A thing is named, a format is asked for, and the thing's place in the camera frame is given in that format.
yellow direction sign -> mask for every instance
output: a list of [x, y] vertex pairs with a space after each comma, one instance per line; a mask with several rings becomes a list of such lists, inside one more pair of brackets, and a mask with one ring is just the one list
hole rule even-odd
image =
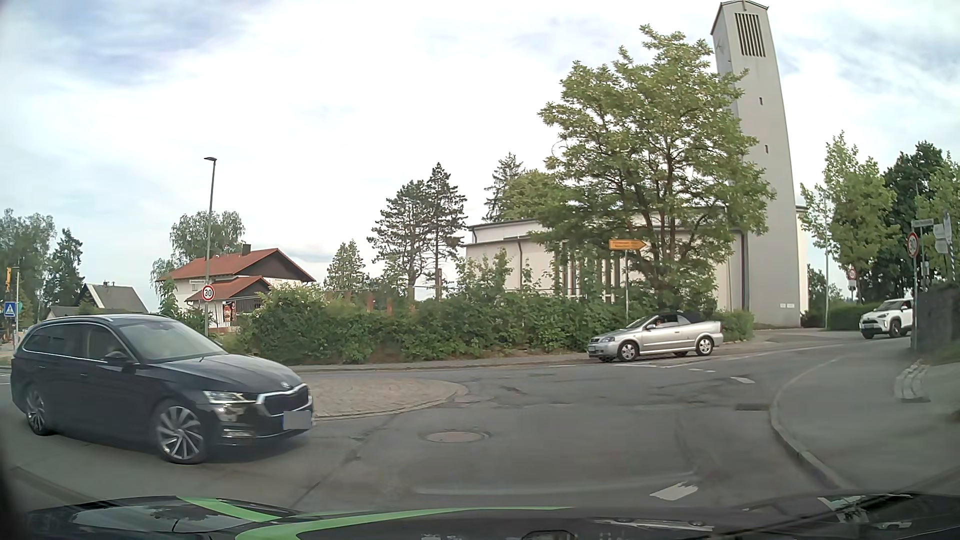
[[610, 240], [610, 249], [612, 250], [641, 250], [647, 247], [647, 243], [643, 240], [633, 240], [633, 239], [620, 239], [611, 238]]

sign post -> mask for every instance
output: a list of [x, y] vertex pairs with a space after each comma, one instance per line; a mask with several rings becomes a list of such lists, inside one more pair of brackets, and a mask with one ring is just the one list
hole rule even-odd
[[611, 238], [608, 246], [610, 249], [623, 252], [623, 289], [624, 289], [624, 309], [626, 309], [627, 324], [630, 324], [630, 260], [627, 258], [627, 252], [630, 250], [639, 251], [647, 247], [647, 243], [643, 240], [635, 240], [632, 238], [622, 238], [616, 239]]

lamp post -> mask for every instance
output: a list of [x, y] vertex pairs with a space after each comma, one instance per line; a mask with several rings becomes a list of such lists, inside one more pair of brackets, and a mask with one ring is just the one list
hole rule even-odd
[[[217, 159], [204, 158], [213, 162], [213, 170], [210, 172], [210, 208], [206, 211], [206, 271], [204, 273], [204, 284], [210, 284], [210, 235], [213, 227], [213, 181], [217, 177]], [[208, 314], [210, 302], [204, 302], [204, 335], [210, 336], [210, 316]]]

car grille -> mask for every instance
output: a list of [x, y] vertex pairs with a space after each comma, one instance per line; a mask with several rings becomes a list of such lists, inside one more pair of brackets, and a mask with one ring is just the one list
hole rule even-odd
[[310, 402], [310, 389], [306, 386], [293, 394], [275, 394], [263, 400], [263, 406], [271, 416], [283, 414], [285, 410], [297, 410]]

sky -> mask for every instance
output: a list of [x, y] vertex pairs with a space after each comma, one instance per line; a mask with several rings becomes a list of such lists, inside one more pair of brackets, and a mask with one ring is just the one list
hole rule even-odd
[[[960, 149], [960, 5], [768, 3], [794, 182], [822, 178], [841, 130], [881, 167], [919, 140]], [[637, 29], [706, 38], [718, 2], [594, 0], [11, 0], [0, 9], [0, 207], [51, 214], [84, 243], [89, 282], [149, 274], [170, 226], [236, 210], [254, 249], [318, 281], [366, 241], [387, 197], [440, 162], [484, 214], [508, 152], [541, 166], [537, 116], [575, 60], [598, 65]], [[808, 260], [824, 268], [823, 253]], [[838, 268], [831, 281], [846, 288]]]

